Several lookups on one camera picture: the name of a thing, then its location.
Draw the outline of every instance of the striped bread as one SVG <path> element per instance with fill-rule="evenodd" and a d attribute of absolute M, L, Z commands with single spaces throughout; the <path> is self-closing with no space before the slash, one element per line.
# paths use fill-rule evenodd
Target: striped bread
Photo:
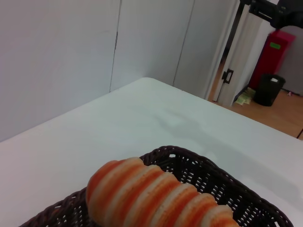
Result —
<path fill-rule="evenodd" d="M 139 158 L 102 166 L 89 180 L 86 203 L 102 227 L 239 227 L 228 206 Z"/>

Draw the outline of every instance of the woven basket rim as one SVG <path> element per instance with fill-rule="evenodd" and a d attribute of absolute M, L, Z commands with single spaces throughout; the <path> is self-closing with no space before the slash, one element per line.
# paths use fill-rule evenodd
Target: woven basket rim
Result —
<path fill-rule="evenodd" d="M 247 186 L 242 184 L 240 181 L 232 177 L 226 171 L 222 170 L 218 167 L 213 161 L 210 159 L 200 156 L 190 150 L 185 148 L 180 148 L 176 146 L 162 146 L 153 150 L 150 153 L 147 153 L 140 158 L 145 161 L 146 159 L 150 159 L 152 157 L 157 157 L 159 155 L 160 150 L 167 150 L 167 154 L 179 154 L 182 153 L 184 156 L 188 156 L 189 158 L 193 158 L 195 160 L 199 160 L 203 162 L 203 165 L 207 165 L 214 173 L 221 174 L 226 182 L 234 184 L 237 190 L 241 191 L 241 193 L 251 200 L 254 200 L 254 203 L 258 203 L 260 207 L 265 207 L 267 212 L 270 213 L 275 220 L 279 220 L 278 224 L 280 227 L 294 227 L 288 217 L 275 205 L 268 202 L 267 200 L 261 198 L 254 191 L 249 189 Z M 85 204 L 85 195 L 86 195 L 86 187 L 78 192 L 74 192 L 71 195 L 67 196 L 64 200 L 59 201 L 49 207 L 47 207 L 42 212 L 38 213 L 36 216 L 28 220 L 26 223 L 22 224 L 20 227 L 40 227 L 45 226 L 45 222 L 51 222 L 57 220 L 57 218 L 63 216 L 68 207 L 73 206 L 74 204 Z"/>

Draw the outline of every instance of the white table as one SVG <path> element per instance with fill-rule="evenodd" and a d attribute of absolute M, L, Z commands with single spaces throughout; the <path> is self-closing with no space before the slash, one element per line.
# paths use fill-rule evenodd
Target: white table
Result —
<path fill-rule="evenodd" d="M 210 158 L 302 226 L 300 140 L 148 78 L 0 143 L 0 226 L 81 190 L 109 160 L 162 145 Z"/>

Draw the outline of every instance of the red cabinet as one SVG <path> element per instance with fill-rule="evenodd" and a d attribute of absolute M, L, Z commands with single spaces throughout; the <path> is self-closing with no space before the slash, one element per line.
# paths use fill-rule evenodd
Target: red cabinet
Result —
<path fill-rule="evenodd" d="M 269 34 L 258 63 L 251 76 L 249 87 L 257 89 L 263 74 L 277 74 L 279 71 L 287 49 L 295 40 L 295 36 L 280 30 Z"/>

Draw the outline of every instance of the black trash can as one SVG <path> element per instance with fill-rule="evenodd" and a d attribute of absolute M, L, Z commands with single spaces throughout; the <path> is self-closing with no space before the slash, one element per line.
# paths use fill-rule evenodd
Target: black trash can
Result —
<path fill-rule="evenodd" d="M 281 76 L 263 74 L 254 101 L 260 105 L 272 106 L 285 82 Z"/>

